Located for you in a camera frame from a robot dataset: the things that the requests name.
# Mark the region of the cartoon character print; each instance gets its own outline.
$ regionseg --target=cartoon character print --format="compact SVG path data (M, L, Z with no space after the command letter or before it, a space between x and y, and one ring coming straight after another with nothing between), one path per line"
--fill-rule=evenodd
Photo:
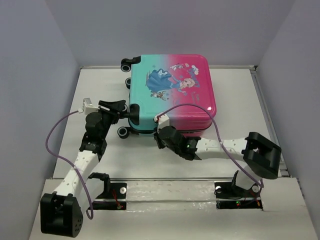
M171 68L173 71L175 71L175 70L177 70L177 69L183 69L184 66L178 63L178 64L176 64L176 65L171 66L170 68Z
M155 93L153 92L150 97L155 97L155 98L159 98L159 99L162 99L164 101L168 100L169 98L165 97L165 94L166 94L166 91L162 91L162 92L158 92L158 93Z
M185 67L189 67L188 63L180 64L177 63L172 65L170 69L176 71L177 69L184 69ZM192 65L190 69L187 71L191 77L184 78L183 80L175 78L175 76L171 75L168 71L160 68L159 70L153 70L150 74L146 76L146 86L151 91L151 97L160 98L162 100L168 100L166 98L165 92L170 91L172 89L176 89L178 92L182 93L184 96L187 95L187 92L183 89L199 87L199 83L195 78L195 75L199 74L199 70L195 65Z

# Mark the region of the metal edge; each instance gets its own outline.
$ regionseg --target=metal edge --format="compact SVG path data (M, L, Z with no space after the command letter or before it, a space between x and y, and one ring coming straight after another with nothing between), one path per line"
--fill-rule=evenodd
M251 73L252 81L253 81L253 84L255 87L255 91L258 96L258 100L260 102L260 106L262 109L262 113L263 113L263 117L264 117L264 120L266 123L266 127L268 129L269 134L270 134L271 141L275 142L277 145L280 145L278 138L277 138L277 134L276 134L274 125L273 125L273 122L272 122L272 118L270 116L270 113L269 113L269 110L267 107L267 103L266 103L264 94L263 94L263 92L261 90L261 86L259 84L257 72L255 69L251 69L250 73ZM284 160L284 157L282 154L281 154L281 162L280 162L279 169L280 169L280 173L281 173L282 177L291 177L290 173L288 172L288 168L286 166L286 163L285 163L285 160Z
M210 69L249 69L254 70L253 65L209 65ZM120 66L82 66L81 70L87 69L117 69L120 70Z
M63 180L62 177L52 178L53 180ZM231 181L232 177L127 177L110 178L111 182L132 182L132 181Z

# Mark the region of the white connector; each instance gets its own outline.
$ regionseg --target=white connector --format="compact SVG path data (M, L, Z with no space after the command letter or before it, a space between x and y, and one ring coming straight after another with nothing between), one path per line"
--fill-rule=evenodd
M84 115L88 115L93 112L98 112L98 107L94 106L90 100L90 98L84 98L82 103L82 108L79 108L79 113L84 113Z
M160 116L159 118L156 115L153 120L155 123L158 123L158 127L157 127L158 133L159 133L160 129L163 129L164 127L170 126L170 119L167 114L164 114L164 115Z

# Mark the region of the hard-shell suitcase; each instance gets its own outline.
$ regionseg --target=hard-shell suitcase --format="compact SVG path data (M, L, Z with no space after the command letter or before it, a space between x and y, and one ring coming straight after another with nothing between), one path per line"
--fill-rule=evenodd
M118 129L121 138L130 132L152 136L157 127L154 117L178 104L196 104L212 117L217 112L209 65L201 55L141 55L123 59L121 70L131 71L131 78L125 80L130 89L130 127ZM193 136L200 136L212 124L207 113L194 106L180 106L167 115L170 125Z

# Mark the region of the wire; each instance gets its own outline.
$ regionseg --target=wire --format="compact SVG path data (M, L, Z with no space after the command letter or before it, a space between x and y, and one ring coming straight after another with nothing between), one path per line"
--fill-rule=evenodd
M259 201L257 200L257 198L260 197L261 191L262 191L262 187L260 187L260 189L259 189L259 191L256 193L256 195L253 194L254 199L252 199L251 201L247 202L246 204L241 205L241 206L239 207L239 209L240 209L240 208L243 208L243 207L245 207L245 206L248 206L248 205L250 205L250 204L252 204L254 201L256 201L256 202L257 202L257 205L260 207L260 203L259 203Z
M115 200L115 203L116 203L116 205L117 205L117 208L118 208L118 209L121 209L122 206L120 205L120 202L118 201L116 190L113 189L111 193L112 193L112 195L113 195L113 198L114 198L114 200Z
M224 146L224 144L223 144L223 142L222 142L222 140L221 140L220 133L219 133L219 129L218 129L218 125L217 125L215 119L210 115L210 113L209 113L206 109L204 109L203 107L198 106L198 105L196 105L196 104L193 104L193 103L183 103L183 104L175 105L175 106L169 108L168 110L160 113L159 115L157 115L157 118L159 119L162 115L165 115L166 113L172 111L173 109L176 109L176 108L182 107L182 106L193 106L193 107L196 107L196 108L198 108L198 109L201 109L201 110L203 110L203 111L211 118L211 120L212 120L212 122L213 122L213 125L214 125L214 128L215 128L216 136L217 136L218 141L220 142L221 147L222 147L223 151L225 152L225 154L232 160L232 162L233 162L245 175L247 175L252 181L255 182L255 184L257 184L257 185L262 189L262 188L264 187L264 183L263 183L262 179L261 179L260 182L258 182L250 173L248 173L248 172L234 159L234 157L233 157L233 156L230 154L230 152L226 149L226 147Z
M64 116L63 118L61 118L59 121L56 122L56 124L53 126L53 128L50 130L48 136L46 137L46 140L45 140L45 148L46 148L46 150L48 151L49 154L51 154L52 156L54 156L54 157L56 157L56 158L58 158L58 159L64 160L65 162L67 162L68 164L70 164L71 167L75 170L75 172L76 172L76 174L78 175L79 180L80 180L80 182L81 182L81 184L82 184L82 186L83 186L83 189L84 189L84 191L85 191L86 197L88 198L88 201L89 201L89 206L90 206L90 213L91 213L91 215L89 215L89 211L88 211L88 210L86 210L85 212L86 212L86 215L87 215L88 219L91 220L91 219L94 218L94 206L93 206L93 204L92 204L91 197L90 197L88 188L87 188L87 186L86 186L86 182L85 182L85 180L83 179L81 173L79 172L79 170L76 168L75 164L74 164L72 161L66 159L66 158L63 157L63 156L60 156L60 155L58 155L58 154L55 154L54 152L52 152L52 151L50 150L50 148L49 148L49 146L48 146L49 138L50 138L51 134L53 133L53 131L55 130L55 128L59 125L59 123L61 123L64 119L67 119L69 116L71 116L71 115L73 115L73 114L76 114L76 113L78 113L78 112L79 112L79 111L70 112L69 114L67 114L66 116Z

